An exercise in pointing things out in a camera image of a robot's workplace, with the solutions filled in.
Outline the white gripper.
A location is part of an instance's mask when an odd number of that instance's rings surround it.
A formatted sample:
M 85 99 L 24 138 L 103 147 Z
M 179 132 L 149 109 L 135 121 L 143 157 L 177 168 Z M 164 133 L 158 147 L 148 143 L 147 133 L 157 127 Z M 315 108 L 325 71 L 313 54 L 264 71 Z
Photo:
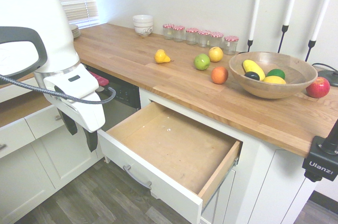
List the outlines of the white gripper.
M 82 100 L 99 101 L 95 90 L 99 87 L 98 81 L 92 76 L 83 64 L 65 74 L 48 76 L 43 79 L 48 90 L 61 89 L 66 95 Z M 98 133 L 105 123 L 104 110 L 101 104 L 84 104 L 81 102 L 57 98 L 49 94 L 45 98 L 58 108 L 59 115 L 71 135 L 78 132 L 76 123 L 81 125 L 86 136 L 90 152 L 97 149 Z

